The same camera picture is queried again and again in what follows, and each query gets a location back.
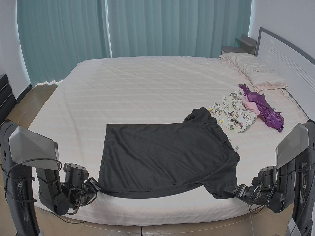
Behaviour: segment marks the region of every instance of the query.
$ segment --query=nightstand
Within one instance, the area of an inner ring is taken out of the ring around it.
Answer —
[[[242,34],[241,38],[236,38],[240,42],[240,47],[234,46],[222,46],[222,53],[250,53],[255,55],[256,40]]]

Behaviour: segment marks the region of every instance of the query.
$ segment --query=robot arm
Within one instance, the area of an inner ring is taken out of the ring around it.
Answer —
[[[266,205],[275,213],[294,202],[288,235],[310,235],[315,200],[315,122],[298,123],[276,148],[276,158],[277,165],[261,169],[250,187],[241,184],[225,191],[247,204]]]
[[[70,208],[75,212],[68,214],[75,214],[101,190],[84,167],[72,163],[64,165],[65,182],[60,182],[57,143],[9,120],[0,128],[0,146],[5,197],[17,235],[43,235],[35,214],[31,167],[36,167],[41,203],[57,215]]]

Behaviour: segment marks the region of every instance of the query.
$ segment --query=pink fabric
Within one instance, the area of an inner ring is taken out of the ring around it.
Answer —
[[[247,95],[242,97],[242,102],[247,110],[253,111],[256,115],[260,114],[256,103],[249,102]]]

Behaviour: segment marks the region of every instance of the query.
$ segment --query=clothing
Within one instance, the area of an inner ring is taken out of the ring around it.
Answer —
[[[265,95],[251,92],[245,84],[238,84],[238,86],[244,91],[244,94],[248,97],[250,102],[256,103],[262,120],[266,125],[271,128],[276,128],[281,132],[283,130],[284,118],[279,112],[274,111],[274,109],[269,106],[265,99]]]
[[[260,114],[256,103],[254,103],[253,101],[250,102],[248,100],[248,96],[247,95],[242,96],[242,102],[243,102],[243,104],[244,104],[244,106],[246,107],[247,110],[250,110],[250,111],[254,112],[256,115]]]
[[[209,111],[218,124],[236,132],[245,131],[257,119],[257,115],[246,110],[242,103],[242,92],[238,88],[229,96],[223,95],[222,104],[215,103]]]
[[[215,198],[237,185],[240,160],[206,108],[182,123],[107,124],[98,182],[101,192],[122,198],[157,198],[203,185]]]

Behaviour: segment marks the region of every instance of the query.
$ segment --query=white headboard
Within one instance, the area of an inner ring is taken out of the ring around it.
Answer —
[[[262,27],[255,56],[286,80],[290,95],[315,121],[315,59]]]

